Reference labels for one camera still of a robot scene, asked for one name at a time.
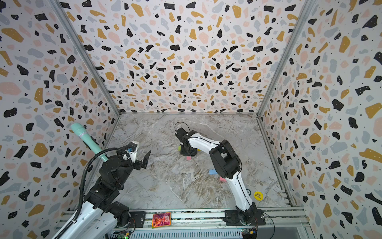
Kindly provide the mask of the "blue block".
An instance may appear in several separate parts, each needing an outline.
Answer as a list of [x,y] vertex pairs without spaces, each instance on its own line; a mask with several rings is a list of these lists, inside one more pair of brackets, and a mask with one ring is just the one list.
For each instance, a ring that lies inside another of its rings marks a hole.
[[210,169],[209,170],[209,175],[217,175],[217,172],[215,169]]

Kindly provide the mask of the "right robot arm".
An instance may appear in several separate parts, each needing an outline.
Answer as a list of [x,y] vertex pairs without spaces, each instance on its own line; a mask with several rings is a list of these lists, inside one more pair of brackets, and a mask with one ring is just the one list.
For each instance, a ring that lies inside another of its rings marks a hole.
[[215,171],[226,180],[233,194],[236,208],[236,213],[229,216],[227,222],[234,225],[238,223],[243,225],[264,224],[262,211],[257,209],[244,185],[241,174],[242,162],[227,140],[212,140],[195,130],[187,132],[183,128],[177,129],[175,136],[180,141],[180,152],[183,156],[196,156],[199,150],[209,154]]

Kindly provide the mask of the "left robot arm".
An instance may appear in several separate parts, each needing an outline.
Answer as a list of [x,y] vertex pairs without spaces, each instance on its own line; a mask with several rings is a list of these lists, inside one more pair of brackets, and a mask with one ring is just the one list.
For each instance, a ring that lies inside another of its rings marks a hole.
[[[80,201],[75,214],[56,233],[56,239],[102,239],[114,228],[129,237],[136,229],[142,228],[146,213],[131,212],[127,206],[116,201],[120,191],[133,170],[145,169],[150,152],[143,160],[136,160],[138,142],[130,142],[124,147],[112,147],[98,151],[87,163],[80,184]],[[96,160],[103,160],[99,169],[100,177],[95,185],[85,191],[86,176]]]

